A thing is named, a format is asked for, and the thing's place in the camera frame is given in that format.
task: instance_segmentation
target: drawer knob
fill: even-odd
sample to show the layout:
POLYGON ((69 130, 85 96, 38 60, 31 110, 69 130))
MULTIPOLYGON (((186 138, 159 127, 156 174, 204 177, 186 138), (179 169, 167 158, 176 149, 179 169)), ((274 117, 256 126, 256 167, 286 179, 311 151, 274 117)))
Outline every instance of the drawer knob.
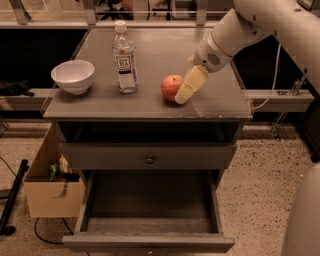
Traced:
POLYGON ((147 164, 153 164, 154 163, 154 158, 152 155, 148 155, 146 158, 146 163, 147 164))

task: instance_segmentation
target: plastic bottle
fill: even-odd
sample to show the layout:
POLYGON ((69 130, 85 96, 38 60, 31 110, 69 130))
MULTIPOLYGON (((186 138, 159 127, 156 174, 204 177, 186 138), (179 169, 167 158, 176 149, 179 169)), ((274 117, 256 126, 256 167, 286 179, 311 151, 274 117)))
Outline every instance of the plastic bottle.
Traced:
POLYGON ((117 34, 112 43, 112 51, 118 73, 119 89, 122 93, 132 93, 138 89, 135 46, 129 39, 125 21, 116 21, 115 31, 117 34))

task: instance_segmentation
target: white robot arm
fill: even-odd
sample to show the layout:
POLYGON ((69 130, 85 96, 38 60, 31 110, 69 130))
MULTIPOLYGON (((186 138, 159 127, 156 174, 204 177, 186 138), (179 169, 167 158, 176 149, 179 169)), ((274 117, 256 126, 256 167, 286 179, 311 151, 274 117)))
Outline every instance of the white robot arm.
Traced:
POLYGON ((320 18, 296 0, 234 0, 231 9, 199 43, 195 66, 175 100, 184 104, 205 82, 246 46, 270 34, 279 41, 315 88, 320 88, 320 18))

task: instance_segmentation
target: cabinet top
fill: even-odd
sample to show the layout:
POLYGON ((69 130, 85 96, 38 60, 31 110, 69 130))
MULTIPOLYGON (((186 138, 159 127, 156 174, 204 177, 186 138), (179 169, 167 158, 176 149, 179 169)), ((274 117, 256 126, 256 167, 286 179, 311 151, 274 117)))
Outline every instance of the cabinet top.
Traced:
POLYGON ((205 85, 184 105, 170 103, 161 94, 161 81, 169 74, 185 75, 191 56, 209 28, 129 28, 136 47, 138 91, 121 94, 112 54, 114 29, 93 29, 77 59, 95 66, 95 82, 82 95, 61 89, 47 107, 48 120, 237 120, 251 119, 243 90, 231 65, 209 74, 205 85))

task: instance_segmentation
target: terrazzo floor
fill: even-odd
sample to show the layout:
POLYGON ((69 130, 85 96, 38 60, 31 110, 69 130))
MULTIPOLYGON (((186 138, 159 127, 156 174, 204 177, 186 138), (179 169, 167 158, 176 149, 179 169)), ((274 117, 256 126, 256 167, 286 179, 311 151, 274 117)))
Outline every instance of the terrazzo floor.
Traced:
MULTIPOLYGON (((9 130, 0 138, 0 156, 17 172, 22 159, 31 164, 49 124, 9 125, 9 130)), ((279 132, 282 140, 276 141, 268 125, 244 127, 235 156, 217 189, 224 234, 234 237, 236 244, 226 254, 212 255, 280 255, 296 189, 312 162, 308 147, 293 126, 284 125, 279 132)), ((11 188, 13 181, 13 174, 0 161, 0 189, 11 188)), ((5 202, 0 200, 0 213, 5 202)), ((16 227, 16 232, 0 237, 0 255, 87 255, 41 241, 34 232, 35 221, 29 216, 22 186, 8 223, 16 227)), ((76 219, 69 218, 66 222, 73 228, 76 219)), ((39 219, 37 230, 43 238, 56 242, 61 242, 62 236, 69 233, 61 219, 39 219)))

